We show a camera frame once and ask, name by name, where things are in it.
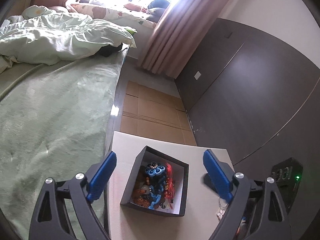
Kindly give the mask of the white wall socket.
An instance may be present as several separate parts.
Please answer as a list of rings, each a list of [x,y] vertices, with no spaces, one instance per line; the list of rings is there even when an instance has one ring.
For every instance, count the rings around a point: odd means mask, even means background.
[[[201,76],[201,73],[197,71],[196,74],[194,75],[195,80],[198,80],[200,76]]]

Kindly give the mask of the floral window seat cushion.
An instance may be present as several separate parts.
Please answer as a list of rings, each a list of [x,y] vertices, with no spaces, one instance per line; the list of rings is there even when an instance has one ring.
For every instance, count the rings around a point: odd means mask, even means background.
[[[75,11],[81,14],[89,15],[92,18],[98,18],[113,22],[122,26],[132,28],[149,28],[154,29],[157,23],[147,20],[147,14],[143,12],[130,11],[125,7],[103,7],[101,5],[90,3],[71,3]]]

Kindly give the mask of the dark pillows on sill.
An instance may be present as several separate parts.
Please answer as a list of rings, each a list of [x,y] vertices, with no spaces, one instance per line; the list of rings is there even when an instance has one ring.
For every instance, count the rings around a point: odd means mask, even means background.
[[[168,0],[153,0],[147,7],[146,14],[148,17],[146,19],[158,23],[169,5]]]

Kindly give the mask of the pink curtain right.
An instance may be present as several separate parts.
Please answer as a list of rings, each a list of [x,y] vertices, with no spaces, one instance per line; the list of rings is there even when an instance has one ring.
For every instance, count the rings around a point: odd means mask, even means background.
[[[177,78],[229,0],[180,0],[161,16],[137,65]]]

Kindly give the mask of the green toy on bed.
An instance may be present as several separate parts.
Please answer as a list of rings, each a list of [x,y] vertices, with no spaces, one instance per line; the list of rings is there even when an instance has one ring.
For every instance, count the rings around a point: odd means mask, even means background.
[[[126,29],[132,36],[137,33],[136,29]]]

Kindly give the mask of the light green crumpled duvet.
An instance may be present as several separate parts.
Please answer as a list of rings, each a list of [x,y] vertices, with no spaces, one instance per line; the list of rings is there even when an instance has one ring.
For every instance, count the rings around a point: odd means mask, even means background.
[[[1,25],[1,72],[15,63],[54,65],[75,61],[92,56],[103,47],[135,48],[135,39],[126,29],[132,28],[32,5]]]

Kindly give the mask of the flattened cardboard on floor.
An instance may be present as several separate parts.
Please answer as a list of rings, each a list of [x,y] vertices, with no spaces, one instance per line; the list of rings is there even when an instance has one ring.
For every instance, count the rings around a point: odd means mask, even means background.
[[[120,131],[139,137],[196,145],[182,100],[129,81]]]

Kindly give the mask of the green bed mattress sheet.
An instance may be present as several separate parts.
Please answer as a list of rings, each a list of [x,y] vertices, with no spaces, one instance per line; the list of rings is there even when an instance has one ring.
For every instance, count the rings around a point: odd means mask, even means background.
[[[127,47],[1,74],[1,211],[27,239],[46,178],[69,180],[103,158]]]

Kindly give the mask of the black jewelry box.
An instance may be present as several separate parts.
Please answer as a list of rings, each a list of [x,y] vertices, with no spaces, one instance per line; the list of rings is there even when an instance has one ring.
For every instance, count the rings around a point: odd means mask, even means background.
[[[183,217],[189,165],[145,146],[137,155],[120,204],[165,217]]]

